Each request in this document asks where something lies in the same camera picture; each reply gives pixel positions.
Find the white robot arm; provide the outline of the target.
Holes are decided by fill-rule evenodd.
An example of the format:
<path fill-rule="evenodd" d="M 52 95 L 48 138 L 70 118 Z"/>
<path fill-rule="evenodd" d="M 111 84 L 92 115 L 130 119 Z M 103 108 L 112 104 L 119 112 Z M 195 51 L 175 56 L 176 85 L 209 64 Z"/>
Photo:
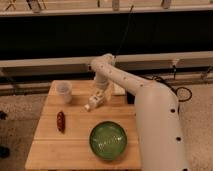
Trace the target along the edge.
<path fill-rule="evenodd" d="M 165 84 L 120 70 L 114 63 L 111 54 L 92 60 L 95 85 L 106 89 L 112 81 L 135 96 L 142 171 L 190 171 L 177 95 Z"/>

